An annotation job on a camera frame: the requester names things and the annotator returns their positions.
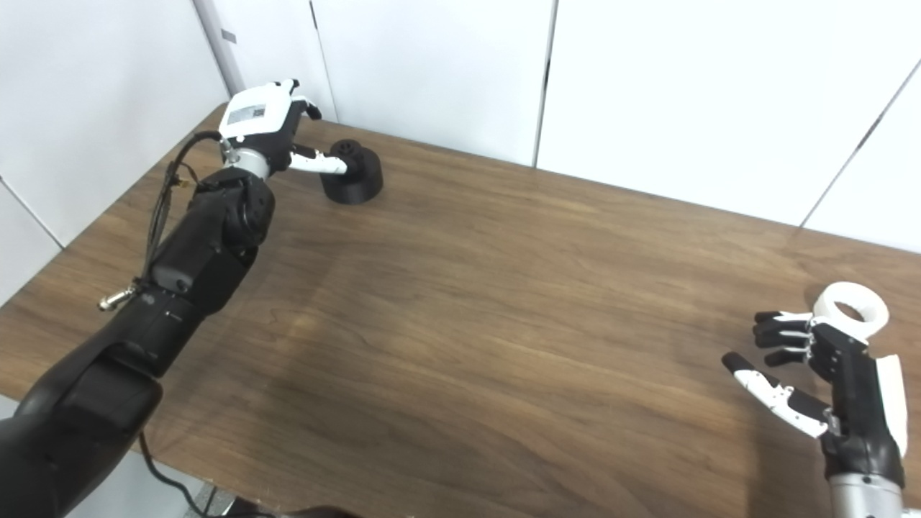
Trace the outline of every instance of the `metal cylinder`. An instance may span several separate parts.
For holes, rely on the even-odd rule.
[[[266,180],[272,173],[269,168],[269,161],[265,156],[259,151],[254,151],[247,147],[231,150],[226,156],[224,167],[243,169],[263,180]]]
[[[834,518],[901,518],[902,489],[877,475],[844,473],[828,479]]]

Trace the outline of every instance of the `black base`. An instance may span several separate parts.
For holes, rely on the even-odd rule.
[[[332,145],[329,155],[348,164],[346,174],[321,174],[323,192],[336,203],[363,204],[377,196],[384,187],[378,154],[361,147],[355,140],[340,140]]]

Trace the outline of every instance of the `metal connector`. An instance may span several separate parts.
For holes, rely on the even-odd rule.
[[[122,305],[122,302],[125,302],[126,300],[132,298],[136,291],[137,291],[137,288],[134,286],[131,286],[128,289],[123,289],[122,291],[119,291],[118,293],[115,293],[114,295],[110,295],[109,297],[104,297],[102,300],[99,301],[99,304],[97,304],[97,307],[99,308],[101,312],[115,311],[118,309],[120,305]]]

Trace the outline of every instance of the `wire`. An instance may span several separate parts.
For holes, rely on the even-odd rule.
[[[154,465],[154,458],[150,455],[150,448],[147,446],[147,437],[143,432],[138,435],[137,440],[141,443],[141,454],[144,456],[144,462],[147,464],[147,469],[150,471],[150,474],[167,486],[172,486],[175,489],[178,489],[182,493],[182,497],[185,498],[186,503],[189,504],[189,508],[192,509],[192,512],[197,514],[200,518],[278,518],[274,514],[270,514],[268,512],[229,512],[227,514],[208,514],[207,511],[203,511],[198,507],[197,504],[195,504],[195,499],[192,497],[192,493],[190,493],[189,489],[186,488],[181,482],[173,480],[172,478],[169,478],[166,475],[160,473],[160,471]],[[211,505],[211,499],[208,499],[208,505]]]
[[[205,514],[208,514],[211,511],[211,502],[215,501],[215,495],[217,494],[217,486],[211,487],[211,494],[208,495],[208,501],[204,504],[204,510],[202,511]]]
[[[185,166],[185,168],[189,170],[189,174],[195,180],[196,184],[199,183],[198,175],[195,174],[195,171],[189,164],[184,162],[185,156],[192,147],[199,142],[205,140],[220,142],[221,138],[221,134],[217,131],[202,131],[196,133],[182,145],[179,153],[176,154],[176,158],[167,165],[166,174],[163,178],[163,185],[160,187],[160,193],[157,196],[157,202],[154,204],[154,211],[150,218],[150,228],[147,231],[147,251],[144,259],[144,268],[141,270],[139,279],[140,283],[147,283],[150,281],[150,268],[154,262],[154,253],[157,251],[157,246],[160,244],[160,238],[163,236],[163,229],[167,224],[169,203],[172,198],[172,188],[179,183],[179,174],[177,171],[180,165]]]

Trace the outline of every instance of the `silver metal joint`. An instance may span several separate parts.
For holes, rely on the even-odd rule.
[[[902,518],[902,489],[884,477],[844,473],[828,482],[834,518]]]
[[[128,289],[123,289],[122,291],[115,293],[114,295],[103,297],[102,300],[99,301],[97,307],[101,312],[115,311],[120,305],[122,305],[123,302],[132,298],[136,291],[137,288],[131,286]]]
[[[251,172],[262,178],[269,177],[269,160],[259,151],[246,147],[233,149],[224,157],[224,167],[235,167]]]

